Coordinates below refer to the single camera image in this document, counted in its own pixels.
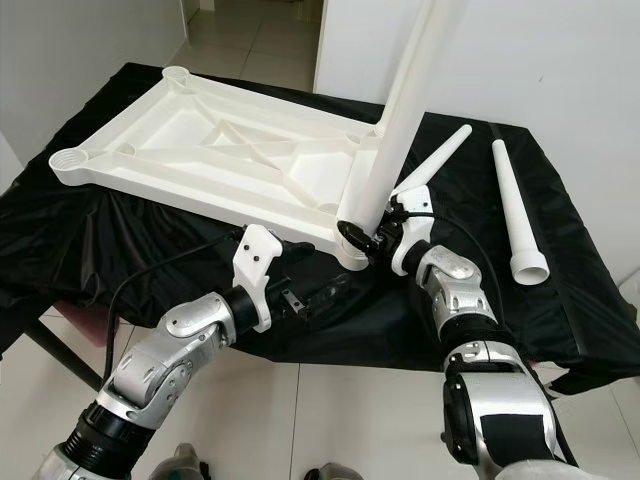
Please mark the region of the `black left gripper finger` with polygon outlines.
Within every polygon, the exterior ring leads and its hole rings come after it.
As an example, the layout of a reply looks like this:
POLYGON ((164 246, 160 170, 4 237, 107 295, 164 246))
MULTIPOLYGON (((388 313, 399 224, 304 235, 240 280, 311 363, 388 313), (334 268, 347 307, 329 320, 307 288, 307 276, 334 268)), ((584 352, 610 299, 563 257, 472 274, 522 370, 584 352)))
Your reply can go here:
POLYGON ((303 300, 301 317, 326 317, 346 311, 357 300, 355 278, 338 275, 303 300))

